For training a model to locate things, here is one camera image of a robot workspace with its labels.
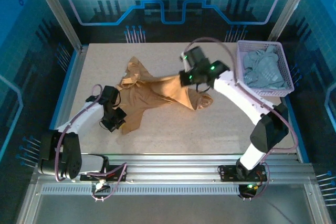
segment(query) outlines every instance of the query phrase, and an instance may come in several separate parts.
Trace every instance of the tan garment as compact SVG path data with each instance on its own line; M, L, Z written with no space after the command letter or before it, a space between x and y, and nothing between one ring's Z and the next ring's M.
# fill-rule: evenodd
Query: tan garment
M127 114L122 134L140 127L143 112L146 109L163 106L172 102L192 110L210 106L213 99L207 93L182 87L180 76L154 77L136 57L128 63L126 74L116 88L120 91L119 107Z

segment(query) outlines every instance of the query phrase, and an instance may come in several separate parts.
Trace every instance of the brown cloth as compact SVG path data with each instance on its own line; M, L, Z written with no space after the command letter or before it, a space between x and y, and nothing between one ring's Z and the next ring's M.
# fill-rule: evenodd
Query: brown cloth
M143 112L178 102L191 110L210 106L213 99L207 93L182 87L180 76L154 77L136 57L128 63L125 76L116 86L120 91L119 107L127 114L126 123L122 126L122 134L127 134L140 127Z

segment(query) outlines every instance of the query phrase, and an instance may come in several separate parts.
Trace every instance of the enclosure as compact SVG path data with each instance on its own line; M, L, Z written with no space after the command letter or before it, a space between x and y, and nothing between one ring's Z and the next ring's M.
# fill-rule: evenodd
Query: enclosure
M334 222L336 0L0 2L1 223ZM90 196L94 183L38 172L41 136L75 116L95 84L119 85L132 57L154 77L176 75L181 53L200 37L235 56L238 41L277 41L284 50L294 91L263 98L288 108L299 145L266 159L262 197L243 201L244 183L220 179L218 166L236 164L255 126L213 89L206 108L170 101L139 112L130 132L88 129L83 154L128 164L104 202ZM234 69L221 46L195 45ZM276 147L294 144L289 133Z

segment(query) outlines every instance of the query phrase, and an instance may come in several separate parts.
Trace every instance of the beige tabletop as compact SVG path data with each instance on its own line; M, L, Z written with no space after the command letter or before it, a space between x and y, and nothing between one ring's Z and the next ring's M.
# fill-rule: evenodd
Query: beige tabletop
M153 76L177 74L183 69L179 55L187 43L90 44L80 76L71 117L83 107L91 88L99 83L119 83L128 61L136 56ZM229 55L213 43L199 43L210 61L221 60L230 67ZM235 53L236 44L226 43ZM210 90L213 104L191 111L180 104L169 104L145 111L138 130L127 135L110 133L97 123L80 140L82 153L151 154L151 153L216 153L239 154L250 144L254 129L250 119L225 96ZM274 104L280 99L267 97ZM292 147L288 134L277 147Z

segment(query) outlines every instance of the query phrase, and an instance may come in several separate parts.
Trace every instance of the laundry basket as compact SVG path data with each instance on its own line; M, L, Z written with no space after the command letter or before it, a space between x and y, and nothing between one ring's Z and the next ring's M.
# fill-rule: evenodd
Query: laundry basket
M278 68L284 81L287 82L288 89L276 90L252 88L252 90L260 96L285 97L294 91L294 85L287 65L285 53L283 52L282 44L280 42L239 40L237 42L237 76L239 80L244 81L245 69L243 65L243 58L248 54L248 52L266 50L271 45L276 47L275 53L279 56Z

